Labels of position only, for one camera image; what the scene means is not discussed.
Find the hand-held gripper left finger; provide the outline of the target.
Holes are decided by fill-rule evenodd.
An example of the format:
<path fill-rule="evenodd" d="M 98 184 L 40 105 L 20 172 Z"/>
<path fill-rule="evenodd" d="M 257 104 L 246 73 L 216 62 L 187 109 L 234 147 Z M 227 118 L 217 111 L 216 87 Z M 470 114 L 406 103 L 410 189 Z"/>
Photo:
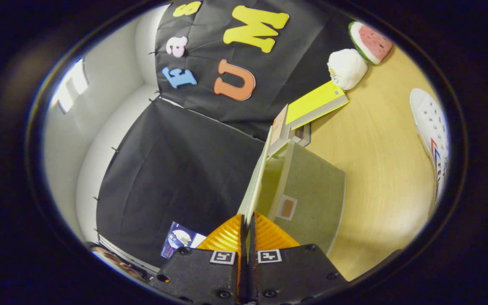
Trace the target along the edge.
<path fill-rule="evenodd" d="M 153 289 L 193 305 L 248 301 L 246 223 L 233 216 L 197 247 L 179 247 L 150 281 Z"/>

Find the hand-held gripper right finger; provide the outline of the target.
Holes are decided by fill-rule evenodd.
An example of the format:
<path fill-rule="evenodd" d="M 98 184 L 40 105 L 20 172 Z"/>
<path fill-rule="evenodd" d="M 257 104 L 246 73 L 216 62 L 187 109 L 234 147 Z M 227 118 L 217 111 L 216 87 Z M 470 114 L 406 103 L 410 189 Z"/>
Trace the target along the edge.
<path fill-rule="evenodd" d="M 250 223 L 248 300 L 255 305 L 304 305 L 347 287 L 317 244 L 301 245 L 266 216 Z"/>

